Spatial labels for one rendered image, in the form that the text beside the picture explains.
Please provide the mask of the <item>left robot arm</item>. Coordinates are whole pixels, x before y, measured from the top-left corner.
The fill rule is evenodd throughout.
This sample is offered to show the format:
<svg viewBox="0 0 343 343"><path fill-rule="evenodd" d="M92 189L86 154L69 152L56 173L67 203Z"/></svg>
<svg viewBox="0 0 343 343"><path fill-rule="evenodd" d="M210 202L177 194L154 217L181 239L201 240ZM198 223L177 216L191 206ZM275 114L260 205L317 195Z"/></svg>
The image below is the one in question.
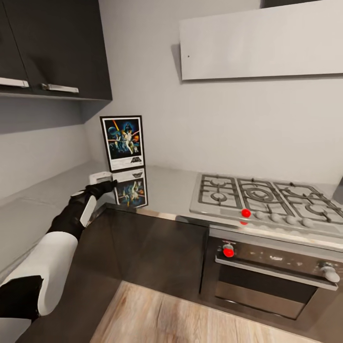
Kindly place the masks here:
<svg viewBox="0 0 343 343"><path fill-rule="evenodd" d="M39 317L58 305L82 231L97 200L112 192L110 171L89 175L90 185L74 193L34 250L0 285L0 343L15 343Z"/></svg>

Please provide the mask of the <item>poster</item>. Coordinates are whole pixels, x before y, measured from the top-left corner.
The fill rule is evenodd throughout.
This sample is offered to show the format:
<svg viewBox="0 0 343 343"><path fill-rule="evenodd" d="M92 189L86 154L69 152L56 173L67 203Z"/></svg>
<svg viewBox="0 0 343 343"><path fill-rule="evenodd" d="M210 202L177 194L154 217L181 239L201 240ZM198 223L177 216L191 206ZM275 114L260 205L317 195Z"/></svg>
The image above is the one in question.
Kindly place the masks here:
<svg viewBox="0 0 343 343"><path fill-rule="evenodd" d="M141 115L100 116L110 172L145 166Z"/></svg>

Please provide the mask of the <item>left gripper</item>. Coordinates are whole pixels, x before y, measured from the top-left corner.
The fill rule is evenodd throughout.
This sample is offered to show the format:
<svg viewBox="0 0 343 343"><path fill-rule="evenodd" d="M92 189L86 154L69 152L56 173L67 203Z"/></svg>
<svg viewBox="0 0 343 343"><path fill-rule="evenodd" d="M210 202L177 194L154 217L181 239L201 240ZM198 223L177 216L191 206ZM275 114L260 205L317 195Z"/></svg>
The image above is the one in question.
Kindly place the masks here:
<svg viewBox="0 0 343 343"><path fill-rule="evenodd" d="M116 185L117 185L117 180L114 180L112 182L105 181L105 182L97 183L94 185L87 185L85 189L95 188L100 192L100 197L101 197L104 193L112 192L114 190L114 187L116 187Z"/></svg>

